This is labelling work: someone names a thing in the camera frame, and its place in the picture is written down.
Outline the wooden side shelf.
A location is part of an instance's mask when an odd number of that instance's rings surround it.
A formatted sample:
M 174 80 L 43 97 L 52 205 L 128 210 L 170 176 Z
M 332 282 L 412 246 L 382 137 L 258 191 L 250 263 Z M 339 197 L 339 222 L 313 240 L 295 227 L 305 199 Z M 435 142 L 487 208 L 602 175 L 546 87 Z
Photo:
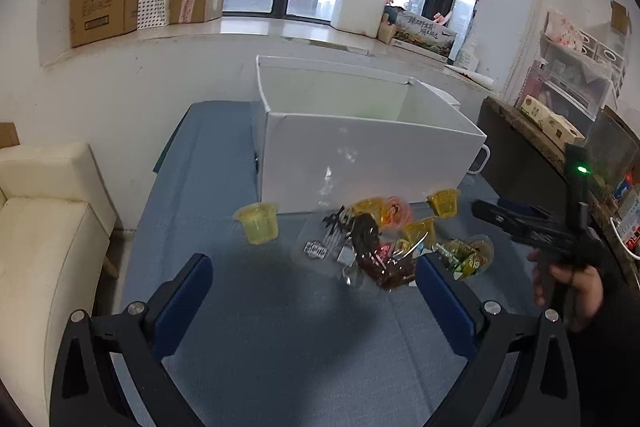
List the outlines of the wooden side shelf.
M 488 96 L 477 126 L 490 158 L 482 176 L 502 197 L 561 217 L 565 207 L 564 153 L 518 109 Z

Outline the cream leather sofa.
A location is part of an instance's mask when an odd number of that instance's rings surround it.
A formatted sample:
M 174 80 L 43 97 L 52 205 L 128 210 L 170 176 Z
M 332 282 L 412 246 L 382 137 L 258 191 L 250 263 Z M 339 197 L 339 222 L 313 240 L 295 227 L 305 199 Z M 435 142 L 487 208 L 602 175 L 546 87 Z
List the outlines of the cream leather sofa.
M 2 150 L 1 380 L 30 425 L 48 425 L 65 325 L 93 307 L 115 222 L 88 144 Z

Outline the green wrapped candy pack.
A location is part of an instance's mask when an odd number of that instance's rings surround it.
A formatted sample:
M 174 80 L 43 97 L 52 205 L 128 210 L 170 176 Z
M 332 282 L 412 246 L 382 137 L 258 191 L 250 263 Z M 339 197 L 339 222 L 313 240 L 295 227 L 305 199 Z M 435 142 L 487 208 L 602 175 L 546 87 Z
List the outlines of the green wrapped candy pack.
M 436 243 L 434 253 L 455 281 L 463 281 L 486 271 L 494 260 L 495 249 L 488 236 L 477 235 L 466 241 Z

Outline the dark wrapped snack pile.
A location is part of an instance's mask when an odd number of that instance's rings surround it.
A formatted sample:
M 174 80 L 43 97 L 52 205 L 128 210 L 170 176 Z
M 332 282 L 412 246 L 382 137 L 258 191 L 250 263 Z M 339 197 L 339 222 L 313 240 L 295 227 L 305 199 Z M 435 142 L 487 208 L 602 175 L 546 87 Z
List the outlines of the dark wrapped snack pile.
M 369 213 L 353 216 L 345 207 L 317 212 L 300 231 L 292 260 L 350 287 L 371 281 L 392 291 L 414 283 L 418 258 L 431 251 L 421 244 L 411 247 L 401 229 L 381 230 Z

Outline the white storage box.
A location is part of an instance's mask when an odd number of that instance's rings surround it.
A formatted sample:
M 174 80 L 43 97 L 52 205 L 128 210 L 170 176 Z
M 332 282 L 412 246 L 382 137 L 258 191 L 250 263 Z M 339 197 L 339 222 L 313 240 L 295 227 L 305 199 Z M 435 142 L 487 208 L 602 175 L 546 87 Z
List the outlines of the white storage box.
M 257 190 L 284 213 L 423 202 L 458 187 L 486 144 L 451 95 L 411 76 L 265 55 L 255 67 Z

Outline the yellow jelly cup middle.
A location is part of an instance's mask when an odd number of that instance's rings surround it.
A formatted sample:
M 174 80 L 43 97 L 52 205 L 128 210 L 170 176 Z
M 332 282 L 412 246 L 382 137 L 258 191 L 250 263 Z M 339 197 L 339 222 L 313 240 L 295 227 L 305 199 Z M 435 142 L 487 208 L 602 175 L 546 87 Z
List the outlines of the yellow jelly cup middle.
M 435 219 L 433 217 L 412 221 L 405 225 L 400 236 L 405 239 L 411 247 L 421 244 L 426 248 L 431 248 L 436 242 Z

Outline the white drawer organizer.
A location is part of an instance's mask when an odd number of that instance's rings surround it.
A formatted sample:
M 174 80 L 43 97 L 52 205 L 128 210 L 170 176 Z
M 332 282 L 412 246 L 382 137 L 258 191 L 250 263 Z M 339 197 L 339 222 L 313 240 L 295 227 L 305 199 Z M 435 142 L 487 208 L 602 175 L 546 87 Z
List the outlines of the white drawer organizer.
M 551 9 L 516 104 L 531 96 L 576 126 L 590 124 L 605 105 L 617 104 L 625 72 L 623 55 Z

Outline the white foam box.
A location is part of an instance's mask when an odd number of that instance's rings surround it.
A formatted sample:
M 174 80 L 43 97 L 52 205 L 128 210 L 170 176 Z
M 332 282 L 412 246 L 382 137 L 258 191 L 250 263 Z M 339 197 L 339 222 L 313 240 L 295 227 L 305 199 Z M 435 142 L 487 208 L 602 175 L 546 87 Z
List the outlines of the white foam box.
M 375 39 L 385 0 L 335 0 L 330 25 L 341 31 Z

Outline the orange jelly cup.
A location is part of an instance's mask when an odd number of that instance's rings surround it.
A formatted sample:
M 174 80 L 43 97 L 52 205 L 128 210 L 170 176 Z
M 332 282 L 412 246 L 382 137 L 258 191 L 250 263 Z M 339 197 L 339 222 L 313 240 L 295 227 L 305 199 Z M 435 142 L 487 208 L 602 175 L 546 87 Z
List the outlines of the orange jelly cup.
M 381 230 L 400 230 L 413 221 L 410 206 L 397 196 L 361 199 L 348 209 L 353 216 L 369 213 Z

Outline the beige patterned tea box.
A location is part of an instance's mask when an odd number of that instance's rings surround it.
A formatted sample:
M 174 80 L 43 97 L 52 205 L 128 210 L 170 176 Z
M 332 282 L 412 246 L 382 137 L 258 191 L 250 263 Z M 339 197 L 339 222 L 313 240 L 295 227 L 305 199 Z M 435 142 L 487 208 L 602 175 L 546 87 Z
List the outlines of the beige patterned tea box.
M 565 150 L 567 145 L 580 145 L 585 141 L 585 135 L 574 124 L 530 95 L 524 98 L 520 111 L 560 150 Z

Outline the printed long carton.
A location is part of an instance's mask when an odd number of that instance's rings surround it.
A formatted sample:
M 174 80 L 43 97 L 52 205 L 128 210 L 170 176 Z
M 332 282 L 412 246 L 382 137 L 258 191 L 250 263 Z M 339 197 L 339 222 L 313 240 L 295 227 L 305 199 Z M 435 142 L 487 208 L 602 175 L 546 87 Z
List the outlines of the printed long carton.
M 454 30 L 409 11 L 399 11 L 395 25 L 396 41 L 448 60 L 457 38 Z

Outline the blue table cloth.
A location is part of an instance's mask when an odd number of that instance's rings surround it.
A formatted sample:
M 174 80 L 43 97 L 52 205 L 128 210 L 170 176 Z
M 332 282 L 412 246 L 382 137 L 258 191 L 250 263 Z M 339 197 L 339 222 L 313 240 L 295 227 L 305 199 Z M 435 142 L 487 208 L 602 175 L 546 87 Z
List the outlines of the blue table cloth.
M 169 376 L 209 426 L 420 426 L 461 373 L 420 291 L 348 285 L 302 253 L 311 222 L 247 243 L 235 211 L 255 202 L 250 106 L 192 105 L 138 225 L 122 299 L 145 300 L 196 254 L 214 281 Z

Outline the clear plastic container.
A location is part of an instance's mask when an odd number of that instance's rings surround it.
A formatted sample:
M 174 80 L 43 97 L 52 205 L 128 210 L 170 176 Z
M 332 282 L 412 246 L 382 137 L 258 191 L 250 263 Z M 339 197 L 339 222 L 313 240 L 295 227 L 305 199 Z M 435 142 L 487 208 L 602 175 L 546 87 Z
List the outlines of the clear plastic container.
M 588 150 L 590 191 L 605 202 L 631 170 L 639 154 L 639 138 L 611 107 L 599 110 L 585 143 Z

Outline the white spray bottle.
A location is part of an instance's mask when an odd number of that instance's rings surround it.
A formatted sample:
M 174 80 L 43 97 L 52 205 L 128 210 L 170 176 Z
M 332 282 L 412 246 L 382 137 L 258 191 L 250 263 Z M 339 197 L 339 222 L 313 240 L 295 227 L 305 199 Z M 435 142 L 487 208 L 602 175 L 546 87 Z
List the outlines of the white spray bottle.
M 465 40 L 462 47 L 458 51 L 454 64 L 469 72 L 475 72 L 477 70 L 478 58 L 476 56 L 477 41 L 475 38 L 470 37 Z

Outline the yellow jelly cup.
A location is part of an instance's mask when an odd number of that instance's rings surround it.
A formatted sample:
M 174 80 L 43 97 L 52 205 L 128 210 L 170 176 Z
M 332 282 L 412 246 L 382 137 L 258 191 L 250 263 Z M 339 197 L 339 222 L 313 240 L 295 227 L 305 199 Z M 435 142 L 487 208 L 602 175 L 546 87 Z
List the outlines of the yellow jelly cup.
M 411 247 L 421 244 L 426 248 L 431 248 L 436 242 L 435 219 L 433 217 L 412 221 L 405 225 L 400 236 L 405 239 Z
M 279 235 L 278 210 L 274 202 L 255 202 L 236 210 L 233 218 L 241 223 L 248 243 L 262 245 Z
M 457 216 L 458 197 L 459 191 L 456 188 L 448 188 L 448 190 L 437 191 L 428 196 L 427 202 L 436 217 L 448 219 Z

